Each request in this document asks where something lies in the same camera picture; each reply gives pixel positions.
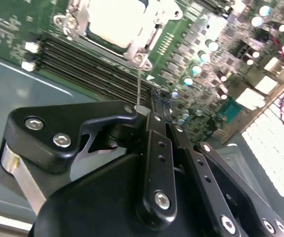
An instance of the white connector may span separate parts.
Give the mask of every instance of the white connector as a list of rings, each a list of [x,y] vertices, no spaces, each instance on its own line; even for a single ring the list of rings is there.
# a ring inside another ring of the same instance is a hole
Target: white connector
[[[25,69],[28,72],[32,72],[36,68],[34,62],[22,62],[22,69]]]

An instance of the electrolytic capacitor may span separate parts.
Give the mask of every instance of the electrolytic capacitor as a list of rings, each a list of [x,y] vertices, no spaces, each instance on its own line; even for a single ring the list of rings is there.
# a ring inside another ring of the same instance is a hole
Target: electrolytic capacitor
[[[247,52],[250,56],[252,56],[253,58],[258,58],[259,57],[259,52],[256,51],[255,49],[253,48],[250,48]]]
[[[182,111],[182,116],[181,117],[182,117],[183,120],[189,119],[189,117],[190,117],[189,111],[188,110]]]
[[[247,65],[252,65],[254,63],[254,60],[248,55],[244,55],[242,60],[247,64]]]
[[[219,48],[219,45],[217,44],[217,42],[211,39],[207,39],[205,44],[208,47],[208,49],[212,52],[217,51],[217,49]]]
[[[200,50],[198,52],[198,56],[203,63],[207,63],[210,61],[210,56],[205,51]]]
[[[277,22],[277,21],[272,21],[271,22],[272,28],[276,31],[284,32],[284,24]]]
[[[218,72],[216,73],[216,76],[217,76],[221,81],[226,81],[226,80],[227,80],[226,75],[224,75],[223,72],[221,72],[221,71],[218,71]]]
[[[184,124],[186,123],[186,121],[183,120],[182,117],[178,117],[178,118],[177,118],[177,123],[178,123],[179,125],[184,125]]]
[[[185,85],[192,85],[193,84],[193,80],[190,77],[185,77],[183,82],[185,83]]]
[[[222,99],[222,100],[226,100],[227,99],[227,94],[222,90],[222,88],[218,88],[217,90],[216,90],[216,92],[217,92],[217,94],[220,96],[220,98]]]
[[[191,71],[192,71],[193,75],[198,75],[199,73],[201,73],[202,68],[198,65],[195,65],[195,66],[192,67]]]
[[[172,97],[173,97],[173,98],[177,98],[177,97],[178,97],[178,90],[177,90],[177,89],[174,89],[174,90],[172,91]]]

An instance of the grey metal surface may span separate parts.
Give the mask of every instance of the grey metal surface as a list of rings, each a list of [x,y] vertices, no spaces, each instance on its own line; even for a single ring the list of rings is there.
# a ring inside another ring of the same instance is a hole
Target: grey metal surface
[[[14,109],[85,102],[94,100],[44,77],[27,73],[20,67],[0,59],[0,142],[7,116]],[[31,223],[36,218],[25,199],[1,184],[0,215]]]
[[[85,102],[94,100],[0,59],[0,141],[14,109]]]

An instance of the electronic component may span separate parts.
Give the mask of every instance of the electronic component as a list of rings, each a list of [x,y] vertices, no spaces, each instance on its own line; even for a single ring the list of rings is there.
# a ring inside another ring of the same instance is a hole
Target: electronic component
[[[253,48],[250,48],[248,51],[247,51],[247,53],[250,55],[250,56],[252,56],[253,58],[258,58],[259,57],[259,52],[258,51],[256,51],[255,49],[253,49]]]
[[[202,68],[198,65],[195,65],[191,68],[191,71],[192,71],[193,75],[198,75],[199,73],[201,73]]]
[[[203,71],[203,72],[200,74],[200,77],[201,77],[202,79],[207,79],[208,76],[209,76],[209,74],[208,74],[207,72],[205,72],[205,71]]]
[[[276,21],[271,21],[270,24],[274,30],[284,32],[284,24]]]
[[[225,34],[226,36],[232,38],[232,37],[234,36],[234,34],[235,34],[235,31],[234,31],[232,28],[228,28],[228,29],[224,32],[224,34]]]
[[[217,49],[219,48],[219,45],[217,44],[217,42],[215,42],[211,39],[207,39],[205,44],[208,47],[208,49],[212,52],[217,51]]]
[[[226,81],[226,80],[227,80],[226,75],[223,74],[223,72],[221,72],[221,71],[218,71],[218,72],[216,73],[216,76],[217,76],[217,78],[219,78],[221,81]]]
[[[177,89],[174,89],[174,90],[172,91],[172,97],[173,97],[173,98],[177,98],[177,97],[178,97],[178,90],[177,90]]]
[[[265,98],[257,92],[246,88],[246,90],[235,100],[244,107],[255,110],[265,106]]]
[[[189,52],[190,48],[186,46],[185,44],[181,43],[178,47],[177,50],[183,54],[186,54]]]
[[[251,20],[251,25],[254,26],[254,27],[259,27],[259,26],[262,25],[262,23],[264,23],[264,21],[260,16],[255,16]]]
[[[242,61],[247,65],[252,65],[254,63],[254,60],[248,54],[242,58]]]
[[[190,30],[194,33],[198,33],[200,31],[200,26],[198,26],[196,23],[192,24],[190,27]]]
[[[68,39],[89,49],[98,50],[99,45],[103,49],[100,53],[106,58],[128,68],[138,66],[150,71],[152,62],[148,56],[164,26],[169,20],[182,17],[182,10],[174,0],[79,0],[77,4],[69,0],[66,14],[55,15],[53,22]]]
[[[197,38],[197,35],[193,33],[186,33],[185,37],[183,38],[187,43],[193,44]]]
[[[172,60],[177,62],[177,63],[182,63],[184,61],[185,57],[181,56],[178,53],[174,53],[174,55],[172,56]]]
[[[259,15],[261,15],[261,16],[269,16],[270,10],[271,10],[270,6],[262,6],[259,9]]]
[[[178,123],[179,125],[184,125],[184,124],[186,123],[186,121],[185,121],[182,117],[178,117],[178,118],[177,118],[177,123]]]
[[[201,62],[203,62],[203,63],[207,63],[207,62],[210,61],[210,56],[205,51],[200,50],[198,52],[198,56],[199,56]]]
[[[221,100],[227,99],[227,94],[225,93],[225,91],[221,87],[217,88],[216,92],[219,95],[219,97],[221,98]]]
[[[179,69],[179,67],[174,63],[168,63],[166,68],[172,72],[176,72]]]
[[[162,71],[161,77],[166,80],[171,80],[173,78],[173,75],[171,73],[168,73],[166,71]]]
[[[189,117],[190,117],[189,111],[188,110],[182,111],[182,116],[181,117],[182,117],[183,120],[189,119]]]
[[[185,85],[192,85],[193,84],[193,80],[190,77],[185,77],[183,79],[183,82],[185,83]]]
[[[203,36],[205,36],[207,31],[205,29],[201,29],[201,31],[199,33],[202,34]]]
[[[231,66],[232,64],[234,63],[233,59],[229,58],[227,61],[226,61],[226,64]]]

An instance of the metal lever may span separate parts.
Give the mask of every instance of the metal lever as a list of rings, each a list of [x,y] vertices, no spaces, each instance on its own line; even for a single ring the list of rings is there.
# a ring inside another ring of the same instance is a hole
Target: metal lever
[[[208,144],[198,150],[208,164],[223,194],[228,194],[239,208],[242,227],[253,237],[284,237],[284,221]]]
[[[205,157],[193,151],[186,132],[172,123],[170,136],[173,141],[174,165],[182,166],[190,180],[189,188],[193,198],[200,196],[197,205],[201,206],[202,216],[208,215],[206,220],[210,225],[206,227],[207,232],[222,237],[247,237],[237,225]]]
[[[166,137],[161,100],[151,98],[142,149],[140,199],[137,214],[154,230],[168,227],[177,215],[172,143]]]

